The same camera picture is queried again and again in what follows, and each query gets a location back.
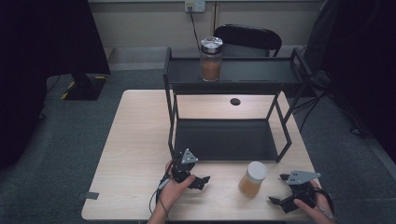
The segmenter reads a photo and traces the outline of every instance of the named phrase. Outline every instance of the chair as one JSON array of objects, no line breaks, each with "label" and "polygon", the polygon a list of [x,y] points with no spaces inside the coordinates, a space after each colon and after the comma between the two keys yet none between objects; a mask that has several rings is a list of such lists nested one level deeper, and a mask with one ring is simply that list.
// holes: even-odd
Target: chair
[{"label": "chair", "polygon": [[275,57],[282,46],[282,39],[275,32],[236,24],[219,26],[213,36],[223,41],[223,57]]}]

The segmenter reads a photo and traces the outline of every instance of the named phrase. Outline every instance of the light wood table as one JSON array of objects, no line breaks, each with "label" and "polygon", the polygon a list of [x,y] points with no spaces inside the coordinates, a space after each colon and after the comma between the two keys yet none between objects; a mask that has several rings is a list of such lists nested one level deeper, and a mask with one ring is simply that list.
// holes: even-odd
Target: light wood table
[{"label": "light wood table", "polygon": [[[241,105],[230,104],[238,97]],[[196,95],[179,96],[180,116],[189,118],[262,118],[273,96]],[[282,111],[288,103],[279,96]],[[285,144],[277,113],[270,118],[276,147]],[[147,220],[149,200],[171,159],[167,145],[170,120],[164,90],[126,91],[108,135],[90,192],[97,200],[87,199],[82,217],[88,220]],[[290,188],[279,177],[291,170],[314,172],[294,118],[288,129],[292,145],[280,163],[265,163],[268,176],[259,194],[244,196],[238,183],[249,161],[199,161],[191,173],[209,182],[202,191],[186,189],[170,212],[170,220],[305,220],[300,210],[285,214],[268,197],[284,199]]]}]

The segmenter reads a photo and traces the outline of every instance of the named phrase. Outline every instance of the jar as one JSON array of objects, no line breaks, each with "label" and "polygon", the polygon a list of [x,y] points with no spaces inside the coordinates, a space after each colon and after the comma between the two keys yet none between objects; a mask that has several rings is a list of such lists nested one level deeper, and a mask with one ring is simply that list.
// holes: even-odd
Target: jar
[{"label": "jar", "polygon": [[204,81],[217,81],[220,76],[222,40],[208,36],[201,41],[201,76]]},{"label": "jar", "polygon": [[267,173],[268,171],[264,164],[259,161],[251,162],[239,182],[239,189],[248,197],[256,196]]}]

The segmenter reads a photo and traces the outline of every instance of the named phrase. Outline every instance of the silver lid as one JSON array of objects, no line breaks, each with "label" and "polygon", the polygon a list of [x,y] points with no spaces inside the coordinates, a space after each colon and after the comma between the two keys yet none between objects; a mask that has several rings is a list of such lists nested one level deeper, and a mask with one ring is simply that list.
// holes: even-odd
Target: silver lid
[{"label": "silver lid", "polygon": [[204,53],[218,54],[222,49],[222,40],[215,36],[208,36],[201,41],[201,50]]}]

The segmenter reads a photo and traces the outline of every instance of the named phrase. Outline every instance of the wall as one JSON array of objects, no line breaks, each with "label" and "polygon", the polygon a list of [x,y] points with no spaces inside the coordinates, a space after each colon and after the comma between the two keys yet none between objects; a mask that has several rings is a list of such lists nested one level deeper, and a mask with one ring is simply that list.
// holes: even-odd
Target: wall
[{"label": "wall", "polygon": [[[184,1],[91,0],[90,5],[106,48],[171,47],[176,56],[198,52]],[[199,41],[219,25],[238,23],[273,30],[284,45],[301,46],[308,41],[321,5],[320,0],[206,2],[205,13],[192,16]]]}]

